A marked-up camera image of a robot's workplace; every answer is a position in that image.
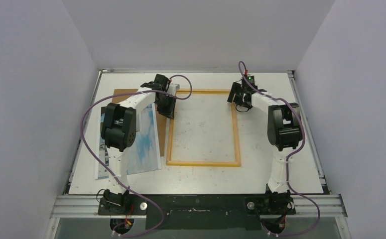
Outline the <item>printed building photo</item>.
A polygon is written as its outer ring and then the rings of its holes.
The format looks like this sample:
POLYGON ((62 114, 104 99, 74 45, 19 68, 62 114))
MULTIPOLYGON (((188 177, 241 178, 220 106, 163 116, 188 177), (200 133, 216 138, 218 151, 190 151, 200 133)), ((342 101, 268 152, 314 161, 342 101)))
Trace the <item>printed building photo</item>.
MULTIPOLYGON (((160 149, 158 149, 159 140, 157 135, 157 118, 154 108, 154 103, 148 105, 137 117, 136 138, 127 153, 129 158, 127 170, 128 175, 161 169, 160 149)), ((105 146, 104 139, 101 137, 101 128, 104 121, 105 109, 106 107, 101 107, 97 156, 101 161, 109 166, 108 149, 105 146)), ((97 162, 95 164, 94 178, 96 180, 107 179, 109 176, 107 169, 97 162)))

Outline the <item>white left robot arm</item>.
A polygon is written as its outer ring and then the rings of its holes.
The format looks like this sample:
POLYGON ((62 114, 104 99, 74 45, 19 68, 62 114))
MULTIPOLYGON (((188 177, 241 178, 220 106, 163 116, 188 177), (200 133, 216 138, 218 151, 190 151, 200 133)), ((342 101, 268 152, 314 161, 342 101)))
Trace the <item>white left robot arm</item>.
POLYGON ((153 81, 142 84, 124 101, 106 106, 101 137, 108 149, 109 181, 104 191, 104 200, 117 214, 125 214, 130 208, 128 161, 125 156, 136 138, 137 116, 154 104, 159 114, 173 119, 175 94, 179 89, 178 84, 157 74, 153 81))

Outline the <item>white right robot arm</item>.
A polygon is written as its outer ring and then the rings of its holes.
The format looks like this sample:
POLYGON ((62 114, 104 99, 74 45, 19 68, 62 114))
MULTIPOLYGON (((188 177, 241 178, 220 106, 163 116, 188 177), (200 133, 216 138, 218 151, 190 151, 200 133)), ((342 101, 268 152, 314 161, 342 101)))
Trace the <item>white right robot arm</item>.
POLYGON ((255 77, 250 74, 232 83, 227 102, 247 111, 257 108, 267 115, 267 138, 274 146, 272 168, 267 188, 271 194, 287 193, 287 153, 286 148, 296 149, 303 139, 300 126, 299 105, 285 103, 285 100, 274 98, 265 91, 259 90, 255 77))

